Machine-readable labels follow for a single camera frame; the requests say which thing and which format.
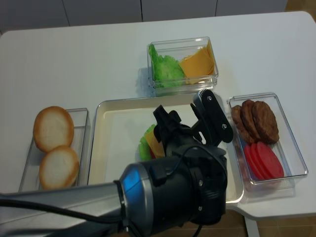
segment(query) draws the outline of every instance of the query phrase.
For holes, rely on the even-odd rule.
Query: bread bun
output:
[[[74,122],[70,114],[61,107],[52,106],[36,116],[33,137],[36,146],[49,152],[58,146],[70,146],[74,138]]]
[[[70,187],[76,180],[79,161],[76,152],[60,146],[44,157],[39,166],[39,181],[43,189]]]

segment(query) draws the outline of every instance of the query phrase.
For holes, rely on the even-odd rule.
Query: white tray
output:
[[[192,126],[197,121],[190,103],[192,94],[102,102],[96,113],[91,152],[89,184],[118,179],[126,166],[140,161],[138,144],[150,125],[156,123],[153,111],[161,104],[167,112],[178,112],[181,123]],[[223,108],[223,101],[215,95]],[[221,143],[226,150],[228,186],[226,203],[240,201],[243,184],[232,143]]]

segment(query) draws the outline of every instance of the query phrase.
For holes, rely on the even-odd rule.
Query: food in tray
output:
[[[240,105],[237,105],[237,106],[232,108],[233,122],[236,125],[236,128],[237,128],[239,134],[241,135],[241,137],[243,138],[243,140],[248,144],[254,143],[255,140],[251,137],[250,133],[243,125],[243,122],[242,122],[241,116],[240,116],[240,111],[241,111]]]
[[[39,166],[39,181],[43,189],[70,187],[76,180],[79,161],[76,152],[60,146],[46,154]]]
[[[245,146],[248,167],[258,180],[283,178],[283,167],[272,149],[263,142]]]
[[[263,101],[256,101],[252,114],[262,141],[267,144],[276,143],[279,140],[277,121],[269,105]]]
[[[259,141],[274,144],[279,140],[276,117],[263,101],[246,100],[242,106],[234,106],[232,119],[247,144]]]
[[[165,157],[162,143],[154,135],[155,124],[151,125],[140,139],[139,155],[142,161]]]
[[[206,47],[201,47],[195,54],[189,55],[178,62],[175,58],[166,55],[158,55],[155,46],[149,45],[149,55],[154,68],[154,81],[156,87],[174,87],[184,84],[199,83],[204,79],[192,79],[194,77],[207,76],[214,73],[215,61],[211,51],[210,42]]]
[[[171,57],[158,55],[155,46],[149,45],[149,55],[154,68],[154,80],[159,82],[156,87],[174,87],[182,85],[179,79],[184,77],[184,73],[179,66],[179,62]]]
[[[246,100],[241,105],[241,119],[243,121],[243,124],[247,128],[248,132],[250,133],[251,137],[255,140],[255,142],[260,141],[260,135],[257,131],[257,128],[255,126],[255,122],[253,121],[252,116],[252,107],[254,105],[254,102],[252,100]]]
[[[37,115],[33,137],[36,146],[49,152],[58,146],[70,146],[74,138],[74,122],[70,114],[61,107],[52,106]]]

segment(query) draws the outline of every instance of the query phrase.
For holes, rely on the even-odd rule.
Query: brown meat patty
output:
[[[252,107],[255,126],[262,140],[267,144],[279,140],[277,121],[269,105],[263,101],[256,101]]]
[[[255,123],[252,117],[252,107],[255,102],[251,100],[246,100],[241,105],[241,119],[243,125],[247,128],[248,132],[250,133],[251,137],[255,140],[255,142],[259,142],[261,137],[256,129]]]
[[[241,111],[241,106],[237,105],[237,106],[233,107],[232,108],[232,119],[234,121],[234,124],[236,125],[236,128],[237,128],[239,134],[243,138],[243,140],[248,144],[252,144],[255,142],[255,140],[251,137],[248,130],[243,125],[241,117],[240,117],[240,111]]]

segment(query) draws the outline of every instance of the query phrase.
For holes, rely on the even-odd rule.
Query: plastic tray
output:
[[[89,112],[87,109],[67,110],[73,119],[75,126],[74,139],[71,148],[77,153],[80,162],[80,169],[74,186],[87,185],[90,159],[88,155],[88,139],[90,131]],[[19,192],[41,190],[39,180],[39,167],[46,153],[40,151],[32,139],[29,154],[26,160]]]
[[[118,179],[126,166],[140,161],[138,144],[150,125],[156,123],[153,111],[163,105],[167,112],[176,110],[182,123],[192,126],[197,118],[190,107],[193,94],[105,101],[98,106],[94,127],[89,184]],[[222,99],[216,95],[222,105]],[[221,143],[227,151],[227,203],[239,202],[243,184],[232,143]]]
[[[237,137],[236,150],[237,153],[242,154],[242,157],[238,159],[238,162],[246,190],[250,192],[260,192],[265,190],[294,188],[299,179],[307,176],[308,170],[278,97],[274,93],[235,96],[228,100],[229,109],[231,110],[231,108],[236,105],[242,105],[245,100],[264,101],[273,111],[276,117],[280,139],[277,143],[271,145],[270,147],[278,157],[284,170],[284,178],[259,181],[252,173],[245,159],[243,149],[246,143],[238,134],[235,126],[233,126]]]
[[[147,60],[148,60],[148,78],[149,78],[149,86],[151,93],[156,96],[162,95],[174,95],[174,94],[184,94],[184,93],[194,93],[204,88],[212,89],[217,84],[218,78],[218,69],[216,60],[214,57],[214,52],[212,48],[211,41],[209,37],[201,37],[201,38],[193,38],[193,39],[180,39],[180,40],[169,40],[169,41],[160,41],[160,42],[152,42],[155,46],[155,49],[158,55],[161,56],[172,56],[176,60],[181,61],[183,58],[195,54],[200,48],[206,47],[207,44],[210,43],[213,60],[215,63],[214,73],[212,75],[205,75],[202,77],[194,77],[194,78],[179,78],[175,81],[181,84],[180,86],[168,86],[165,87],[166,82],[163,84],[161,82],[155,81],[152,60],[148,53],[147,46]],[[186,84],[190,81],[198,81],[195,84]]]

